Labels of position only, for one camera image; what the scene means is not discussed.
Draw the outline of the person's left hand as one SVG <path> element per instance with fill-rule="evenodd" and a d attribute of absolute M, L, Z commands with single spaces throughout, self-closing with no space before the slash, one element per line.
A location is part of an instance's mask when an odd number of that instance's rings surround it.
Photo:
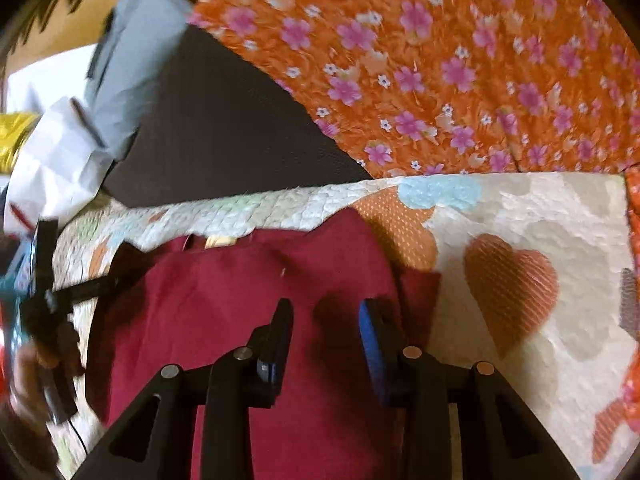
<path fill-rule="evenodd" d="M 1 432 L 8 439 L 28 444 L 50 442 L 50 411 L 40 372 L 48 366 L 35 341 L 15 353 L 9 394 L 1 402 Z"/>

